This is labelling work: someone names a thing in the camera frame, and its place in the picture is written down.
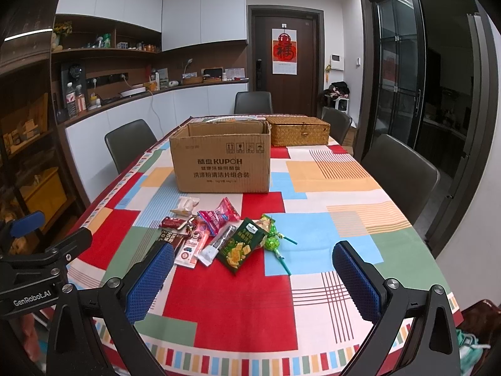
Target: colorful patchwork tablecloth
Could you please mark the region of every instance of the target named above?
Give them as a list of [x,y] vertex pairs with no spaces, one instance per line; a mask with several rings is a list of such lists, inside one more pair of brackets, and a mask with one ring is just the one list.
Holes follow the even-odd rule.
[[[165,138],[102,198],[82,226],[92,246],[69,267],[79,288],[123,277],[158,238],[180,195]],[[192,194],[197,210],[214,209],[225,194]],[[286,275],[274,254],[257,250],[233,275],[210,267],[174,267],[149,313],[135,327],[169,373],[221,376],[327,375],[340,372],[368,334],[332,266],[332,248],[348,240],[383,277],[404,286],[445,287],[455,319],[458,305],[433,257],[388,195],[340,145],[271,149],[269,193],[227,194],[242,217],[262,213],[297,241],[282,242]],[[402,323],[391,352],[402,348]],[[103,320],[96,327],[115,347]],[[387,367],[398,353],[390,354]]]

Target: chair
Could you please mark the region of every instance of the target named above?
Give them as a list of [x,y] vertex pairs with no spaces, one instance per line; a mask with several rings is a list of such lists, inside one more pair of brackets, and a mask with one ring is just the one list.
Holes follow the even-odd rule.
[[440,179],[433,164],[387,134],[377,138],[362,159],[362,166],[411,224],[416,222]]
[[239,91],[235,97],[235,114],[273,114],[271,93]]
[[104,136],[118,173],[153,146],[157,139],[143,119],[124,124]]
[[350,129],[352,118],[346,113],[340,112],[339,110],[332,109],[331,107],[326,107],[324,116],[322,116],[322,120],[328,122],[331,125],[329,135],[340,145],[342,145],[346,134]]

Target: yellow bin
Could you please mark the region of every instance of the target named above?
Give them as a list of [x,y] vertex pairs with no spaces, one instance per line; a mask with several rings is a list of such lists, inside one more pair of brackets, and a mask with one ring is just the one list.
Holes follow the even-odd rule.
[[30,212],[42,211],[44,213],[43,228],[63,206],[67,198],[57,167],[46,169],[42,172],[41,177],[38,185],[22,186],[19,190]]

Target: red wrapped snack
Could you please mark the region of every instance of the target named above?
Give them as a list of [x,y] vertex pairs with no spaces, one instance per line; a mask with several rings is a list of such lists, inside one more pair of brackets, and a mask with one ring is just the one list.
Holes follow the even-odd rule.
[[179,219],[177,217],[167,216],[160,224],[160,227],[168,229],[179,229],[181,228],[181,225],[185,222],[186,222],[185,219]]
[[214,211],[199,211],[199,217],[207,223],[211,236],[216,236],[226,222],[238,222],[240,220],[239,213],[228,198],[223,198]]

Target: brown wooden door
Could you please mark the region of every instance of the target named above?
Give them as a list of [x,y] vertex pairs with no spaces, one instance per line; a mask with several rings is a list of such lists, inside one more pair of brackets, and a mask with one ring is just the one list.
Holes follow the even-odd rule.
[[[297,75],[272,73],[271,30],[297,31]],[[274,113],[316,116],[316,24],[313,19],[279,16],[256,16],[254,21],[255,87],[257,91],[271,93]]]

